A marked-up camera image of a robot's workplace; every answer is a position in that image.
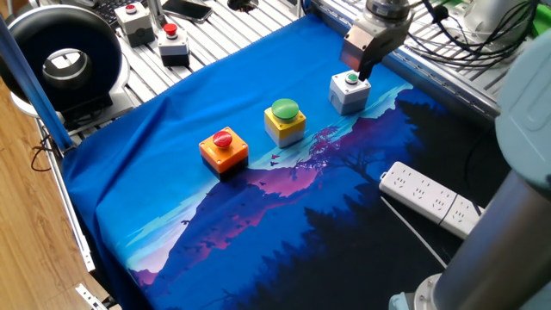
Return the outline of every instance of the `blue mat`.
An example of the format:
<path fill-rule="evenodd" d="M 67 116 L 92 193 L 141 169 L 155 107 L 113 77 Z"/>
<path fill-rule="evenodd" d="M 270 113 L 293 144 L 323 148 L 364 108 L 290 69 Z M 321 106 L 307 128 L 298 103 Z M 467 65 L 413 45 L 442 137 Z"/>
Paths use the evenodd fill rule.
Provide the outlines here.
<path fill-rule="evenodd" d="M 447 148 L 439 134 L 461 123 L 381 65 L 368 108 L 340 116 L 327 97 L 331 75 L 348 70 L 342 43 L 308 15 L 66 155 L 66 187 L 123 308 L 144 308 L 145 296 L 157 309 L 379 309 L 442 270 L 381 203 L 377 180 L 397 160 L 449 165 L 430 156 L 467 152 L 476 135 Z M 304 140 L 285 150 L 263 128 L 280 98 L 307 117 Z M 250 165 L 219 183 L 198 144 L 228 126 Z M 429 152 L 435 134 L 440 149 Z"/>

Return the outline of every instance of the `black cable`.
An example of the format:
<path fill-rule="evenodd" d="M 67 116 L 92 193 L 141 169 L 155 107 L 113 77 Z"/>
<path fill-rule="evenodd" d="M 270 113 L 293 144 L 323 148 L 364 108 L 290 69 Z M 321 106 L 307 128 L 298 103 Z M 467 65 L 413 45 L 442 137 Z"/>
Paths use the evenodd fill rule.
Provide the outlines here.
<path fill-rule="evenodd" d="M 491 43 L 493 40 L 496 40 L 497 38 L 500 38 L 501 36 L 505 35 L 509 31 L 511 31 L 520 22 L 525 21 L 525 19 L 527 18 L 527 14 L 528 14 L 528 10 L 526 8 L 528 8 L 528 6 L 529 6 L 529 4 L 527 2 L 524 2 L 524 3 L 519 3 L 516 6 L 509 9 L 505 13 L 505 15 L 502 17 L 502 19 L 499 21 L 498 26 L 494 29 L 494 31 L 490 34 L 490 36 L 488 36 L 486 41 L 483 42 L 483 43 L 479 43 L 479 44 L 469 44 L 468 40 L 467 40 L 467 36 L 465 35 L 465 32 L 463 31 L 463 29 L 461 27 L 461 24 L 454 17 L 452 17 L 452 18 L 460 26 L 460 29 L 463 33 L 463 36 L 464 36 L 465 40 L 466 40 L 466 44 L 464 44 L 464 45 L 471 46 L 471 47 L 478 46 L 479 48 L 476 51 L 480 52 L 480 50 L 485 45 Z M 514 9 L 517 9 L 517 10 L 512 15 L 510 15 L 507 19 L 505 19 Z M 526 9 L 526 10 L 522 13 L 522 15 L 512 25 L 510 25 L 506 30 L 504 30 L 503 32 L 500 33 L 500 31 L 505 27 L 505 25 L 507 25 L 514 16 L 516 16 L 518 13 L 520 13 L 520 11 L 522 9 Z M 535 13 L 534 10 L 532 10 L 530 12 L 530 14 L 531 14 L 530 20 L 532 20 L 532 17 L 535 16 L 534 13 Z M 527 31 L 529 31 L 529 27 L 527 27 L 524 30 L 524 33 L 522 35 L 523 39 L 528 34 Z M 492 52 L 489 52 L 489 53 L 478 53 L 478 54 L 486 54 L 486 56 L 484 56 L 484 57 L 477 55 L 477 53 L 471 53 L 471 52 L 467 51 L 469 53 L 469 55 L 457 58 L 457 57 L 445 57 L 445 56 L 440 55 L 438 53 L 434 53 L 428 47 L 426 47 L 424 44 L 419 42 L 418 38 L 416 38 L 413 34 L 409 34 L 409 35 L 410 35 L 410 37 L 412 37 L 412 39 L 420 47 L 425 49 L 428 54 L 435 56 L 435 57 L 428 56 L 428 55 L 426 55 L 425 52 L 418 50 L 414 46 L 409 46 L 412 50 L 414 50 L 415 52 L 421 54 L 421 56 L 423 56 L 424 58 L 430 59 L 430 60 L 433 60 L 433 61 L 436 61 L 436 62 L 439 62 L 439 63 L 443 63 L 443 64 L 446 64 L 446 65 L 454 65 L 454 66 L 462 66 L 462 67 L 473 67 L 473 68 L 487 68 L 487 67 L 490 67 L 492 65 L 495 65 L 498 62 L 500 62 L 501 60 L 510 57 L 517 50 L 517 48 L 520 47 L 520 45 L 523 43 L 523 39 L 522 39 L 522 40 L 519 40 L 518 42 L 512 43 L 509 46 L 506 46 L 506 47 L 504 47 L 500 50 L 497 50 L 497 51 L 492 51 Z M 463 48 L 462 46 L 460 46 L 458 44 L 456 44 L 456 45 L 459 46 L 461 49 L 465 50 L 465 48 Z M 493 61 L 492 63 L 483 64 L 483 65 L 479 65 L 479 64 L 472 65 L 471 64 L 474 61 L 486 61 L 486 60 L 490 60 L 490 59 L 497 59 L 497 60 Z M 457 61 L 467 61 L 467 62 L 469 62 L 469 64 L 462 64 L 462 63 L 458 63 Z"/>
<path fill-rule="evenodd" d="M 40 152 L 44 151 L 44 152 L 53 152 L 52 149 L 49 149 L 46 147 L 46 141 L 50 139 L 50 134 L 47 134 L 46 137 L 44 137 L 44 139 L 42 139 L 40 141 L 40 146 L 34 146 L 33 147 L 33 150 L 37 150 L 36 153 L 34 154 L 33 156 L 33 160 L 31 161 L 31 169 L 34 170 L 34 171 L 37 171 L 37 172 L 46 172 L 46 171 L 50 171 L 52 169 L 52 167 L 49 167 L 48 169 L 37 169 L 37 168 L 34 168 L 34 162 L 36 161 L 36 159 L 38 158 L 38 154 L 40 154 Z"/>
<path fill-rule="evenodd" d="M 498 62 L 502 61 L 503 59 L 506 59 L 507 57 L 511 56 L 511 54 L 515 51 L 515 50 L 512 50 L 511 53 L 502 53 L 502 54 L 498 54 L 498 55 L 493 55 L 493 56 L 486 56 L 484 58 L 479 58 L 479 59 L 455 59 L 453 57 L 446 57 L 446 56 L 442 56 L 438 53 L 435 53 L 435 52 L 432 52 L 428 47 L 426 47 L 423 43 L 419 42 L 418 41 L 418 38 L 416 38 L 415 36 L 413 36 L 412 34 L 408 34 L 413 41 L 415 41 L 420 47 L 422 47 L 423 49 L 426 50 L 426 52 L 424 51 L 421 51 L 419 50 L 418 48 L 414 47 L 414 46 L 408 46 L 408 48 L 412 49 L 413 51 L 417 52 L 418 54 L 421 55 L 421 57 L 423 58 L 426 58 L 426 59 L 430 59 L 430 60 L 433 60 L 433 61 L 436 61 L 436 62 L 439 62 L 439 63 L 443 63 L 443 64 L 446 64 L 446 65 L 455 65 L 455 66 L 466 66 L 466 67 L 473 67 L 473 68 L 486 68 L 486 67 L 490 67 L 492 65 L 496 65 Z M 458 63 L 457 61 L 486 61 L 486 60 L 490 60 L 490 59 L 497 59 L 491 63 L 488 63 L 488 64 L 463 64 L 463 63 Z"/>
<path fill-rule="evenodd" d="M 465 34 L 465 31 L 463 30 L 463 26 L 459 23 L 457 18 L 455 18 L 453 16 L 450 16 L 449 18 L 453 19 L 457 23 L 457 26 L 459 27 L 459 29 L 461 30 L 461 33 L 463 34 L 463 38 L 465 39 L 465 43 L 468 44 L 467 35 Z"/>
<path fill-rule="evenodd" d="M 534 20 L 534 17 L 536 16 L 536 9 L 537 9 L 537 0 L 529 0 L 531 2 L 531 14 L 530 14 L 530 18 L 529 18 L 529 24 Z M 427 8 L 427 10 L 429 11 L 429 13 L 432 15 L 432 16 L 436 16 L 435 15 L 435 10 L 434 8 L 432 7 L 432 5 L 430 4 L 430 1 L 429 0 L 423 0 L 423 3 L 425 5 L 425 7 Z M 489 44 L 489 42 L 491 42 L 492 40 L 494 40 L 493 38 L 497 35 L 497 33 L 506 25 L 508 24 L 511 19 L 516 16 L 518 13 L 520 13 L 520 11 L 522 9 L 524 9 L 526 6 L 528 6 L 528 3 L 527 2 L 524 2 L 524 3 L 519 3 L 517 4 L 516 6 L 514 6 L 513 8 L 509 9 L 509 11 L 507 11 L 507 13 L 505 13 L 505 15 L 503 16 L 502 20 L 500 21 L 500 27 L 496 27 L 496 29 L 494 29 L 494 31 L 492 32 L 492 34 L 490 34 L 490 36 L 488 37 L 488 39 L 484 42 L 484 43 L 481 43 L 480 44 L 480 47 L 479 49 L 477 50 L 473 50 L 471 49 L 470 47 L 472 45 L 470 44 L 467 44 L 467 43 L 462 43 L 460 41 L 458 41 L 454 36 L 452 36 L 448 30 L 442 25 L 442 23 L 438 20 L 435 20 L 437 26 L 442 30 L 442 32 L 448 37 L 448 39 L 450 39 L 452 42 L 454 42 L 458 47 L 460 47 L 461 49 L 463 49 L 464 51 L 466 52 L 469 52 L 471 54 L 474 54 L 474 55 L 477 55 L 477 56 L 484 56 L 484 55 L 493 55 L 493 54 L 497 54 L 497 53 L 502 53 L 502 52 L 507 52 L 509 49 L 511 49 L 513 46 L 507 46 L 505 48 L 502 48 L 501 50 L 498 50 L 498 51 L 493 51 L 493 52 L 482 52 L 482 48 Z M 512 14 L 511 16 L 509 16 L 507 18 L 507 20 L 505 20 L 504 22 L 504 18 L 509 15 L 509 13 L 513 10 L 517 8 L 517 11 L 515 11 L 514 14 Z M 530 31 L 530 26 L 527 25 L 526 29 L 523 31 L 522 35 L 521 35 L 521 38 L 522 40 L 526 37 L 526 35 L 528 35 Z"/>
<path fill-rule="evenodd" d="M 474 207 L 474 210 L 481 215 L 479 205 L 476 203 L 473 195 L 473 191 L 471 189 L 471 183 L 468 179 L 468 173 L 469 173 L 469 164 L 471 162 L 471 159 L 473 157 L 474 151 L 476 148 L 480 145 L 480 143 L 488 136 L 489 133 L 492 133 L 495 130 L 494 126 L 489 127 L 483 134 L 479 136 L 479 138 L 473 143 L 471 146 L 471 149 L 468 151 L 467 157 L 465 158 L 465 162 L 463 163 L 463 182 L 465 183 L 465 188 L 467 189 L 467 194 L 469 195 L 469 200 L 472 201 Z"/>

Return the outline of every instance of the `red push button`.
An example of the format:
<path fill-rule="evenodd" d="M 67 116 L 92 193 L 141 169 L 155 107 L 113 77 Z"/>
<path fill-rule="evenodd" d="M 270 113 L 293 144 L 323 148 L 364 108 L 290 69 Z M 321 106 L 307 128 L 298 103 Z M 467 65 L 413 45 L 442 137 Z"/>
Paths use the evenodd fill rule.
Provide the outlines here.
<path fill-rule="evenodd" d="M 175 24 L 166 24 L 164 25 L 163 30 L 167 35 L 174 36 L 178 30 L 178 27 Z"/>
<path fill-rule="evenodd" d="M 217 132 L 213 136 L 213 143 L 219 148 L 227 148 L 232 144 L 232 134 L 226 131 Z"/>
<path fill-rule="evenodd" d="M 136 6 L 133 4 L 128 4 L 126 6 L 126 9 L 127 9 L 127 14 L 134 14 L 138 11 L 138 9 L 136 9 Z"/>

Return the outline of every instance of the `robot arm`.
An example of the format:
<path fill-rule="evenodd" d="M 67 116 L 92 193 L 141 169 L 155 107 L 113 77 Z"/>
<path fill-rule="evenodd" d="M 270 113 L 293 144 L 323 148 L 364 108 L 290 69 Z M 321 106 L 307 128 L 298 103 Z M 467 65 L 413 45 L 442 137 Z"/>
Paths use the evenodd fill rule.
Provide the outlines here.
<path fill-rule="evenodd" d="M 368 0 L 344 36 L 341 61 L 358 71 L 360 80 L 369 78 L 374 65 L 404 44 L 412 20 L 407 0 Z"/>

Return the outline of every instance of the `power cord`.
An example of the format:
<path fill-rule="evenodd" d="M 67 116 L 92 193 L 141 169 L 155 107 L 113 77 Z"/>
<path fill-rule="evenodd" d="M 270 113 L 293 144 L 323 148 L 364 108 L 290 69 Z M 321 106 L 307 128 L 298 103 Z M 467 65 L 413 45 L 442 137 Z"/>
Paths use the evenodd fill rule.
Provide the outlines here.
<path fill-rule="evenodd" d="M 473 158 L 474 151 L 478 148 L 480 143 L 482 143 L 482 141 L 490 133 L 493 133 L 494 131 L 495 131 L 495 127 L 491 126 L 483 134 L 481 134 L 479 136 L 479 138 L 471 146 L 471 149 L 468 151 L 467 157 L 465 158 L 465 162 L 463 163 L 463 182 L 465 183 L 465 188 L 467 189 L 467 194 L 469 195 L 469 200 L 471 200 L 473 202 L 473 205 L 476 207 L 476 208 L 474 208 L 474 210 L 479 214 L 479 216 L 481 215 L 481 212 L 478 208 L 479 204 L 476 203 L 476 201 L 474 199 L 474 194 L 473 194 L 473 191 L 471 189 L 471 183 L 470 183 L 469 178 L 468 178 L 469 165 L 470 165 L 471 159 Z"/>
<path fill-rule="evenodd" d="M 47 148 L 46 147 L 46 141 L 50 139 L 50 134 L 47 134 L 46 137 L 44 137 L 44 139 L 42 139 L 40 141 L 40 146 L 34 146 L 33 147 L 33 150 L 37 150 L 36 153 L 34 154 L 33 156 L 33 161 L 31 161 L 31 169 L 34 170 L 34 171 L 37 171 L 37 172 L 46 172 L 46 171 L 50 171 L 52 169 L 52 167 L 49 167 L 48 169 L 38 169 L 38 168 L 34 168 L 34 162 L 36 161 L 36 159 L 38 158 L 38 155 L 40 154 L 40 152 L 44 151 L 44 152 L 53 152 L 52 149 L 50 148 Z"/>

